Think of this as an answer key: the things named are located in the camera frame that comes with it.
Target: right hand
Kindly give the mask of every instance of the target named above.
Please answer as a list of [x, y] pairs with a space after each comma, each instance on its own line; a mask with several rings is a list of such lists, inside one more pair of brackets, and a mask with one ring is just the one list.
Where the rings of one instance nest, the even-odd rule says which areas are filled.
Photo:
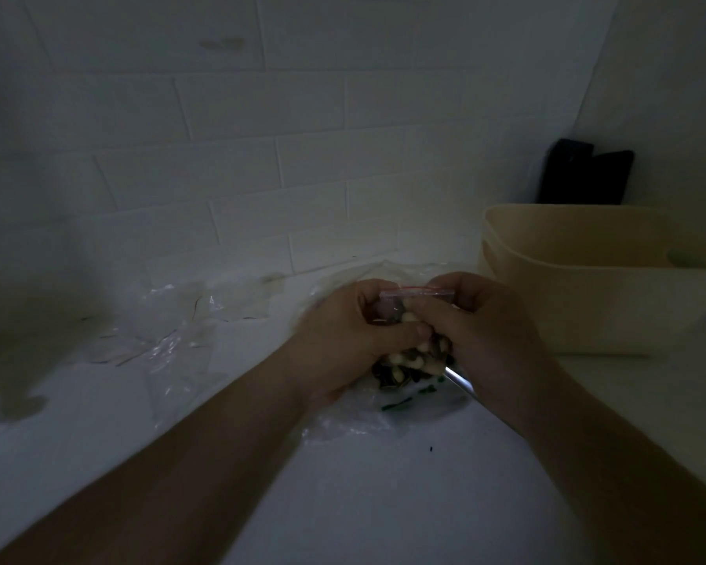
[[452, 355], [484, 406], [521, 429], [540, 390], [564, 374], [520, 296], [473, 273], [439, 275], [429, 284], [454, 289], [459, 309], [435, 297], [418, 297], [410, 302], [413, 312], [449, 337]]

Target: white countertop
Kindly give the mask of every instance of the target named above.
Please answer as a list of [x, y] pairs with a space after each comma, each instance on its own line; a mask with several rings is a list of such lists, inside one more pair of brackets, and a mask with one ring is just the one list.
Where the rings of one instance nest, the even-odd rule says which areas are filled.
[[[470, 246], [458, 246], [449, 254], [421, 250], [391, 259], [469, 261], [470, 254]], [[298, 301], [331, 271], [286, 281], [270, 319], [221, 327], [211, 370], [229, 381], [271, 352], [286, 337]], [[53, 349], [46, 340], [28, 343], [13, 357], [10, 376], [56, 359]], [[563, 363], [706, 481], [706, 318], [659, 358], [568, 357]], [[44, 408], [0, 436], [0, 546], [155, 436], [140, 373], [64, 364], [48, 371], [25, 383], [31, 396], [46, 397]], [[438, 560], [595, 561], [524, 440], [475, 403], [404, 436], [301, 446], [224, 562]]]

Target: green vegetable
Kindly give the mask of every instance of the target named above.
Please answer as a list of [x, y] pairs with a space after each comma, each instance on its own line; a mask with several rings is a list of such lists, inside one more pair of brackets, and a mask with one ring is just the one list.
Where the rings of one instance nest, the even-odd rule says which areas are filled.
[[382, 412], [384, 412], [385, 410], [392, 410], [393, 408], [397, 408], [397, 407], [399, 407], [399, 406], [401, 406], [401, 405], [404, 405], [406, 402], [411, 402], [412, 400], [413, 400], [413, 397], [412, 397], [412, 396], [409, 396], [409, 397], [408, 397], [407, 399], [405, 399], [404, 401], [396, 402], [396, 403], [393, 404], [393, 405], [385, 405], [385, 406], [382, 407]]

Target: hand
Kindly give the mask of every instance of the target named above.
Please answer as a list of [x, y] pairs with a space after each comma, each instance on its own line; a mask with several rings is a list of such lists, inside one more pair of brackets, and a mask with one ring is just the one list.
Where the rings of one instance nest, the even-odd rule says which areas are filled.
[[367, 279], [337, 289], [301, 320], [281, 347], [302, 399], [308, 405], [365, 374], [379, 357], [428, 341], [425, 323], [372, 325], [373, 306], [392, 282]]
[[547, 351], [518, 294], [472, 273], [448, 273], [430, 285], [455, 290], [454, 308], [419, 297], [413, 312], [452, 340], [453, 356], [482, 403], [510, 426], [522, 418], [539, 390], [562, 370]]

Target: fingernail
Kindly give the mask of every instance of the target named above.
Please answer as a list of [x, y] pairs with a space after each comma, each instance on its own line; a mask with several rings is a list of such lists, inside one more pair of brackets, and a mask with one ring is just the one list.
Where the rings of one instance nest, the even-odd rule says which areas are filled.
[[415, 328], [419, 332], [419, 336], [422, 339], [428, 339], [431, 337], [431, 326], [426, 323], [419, 323], [419, 326]]

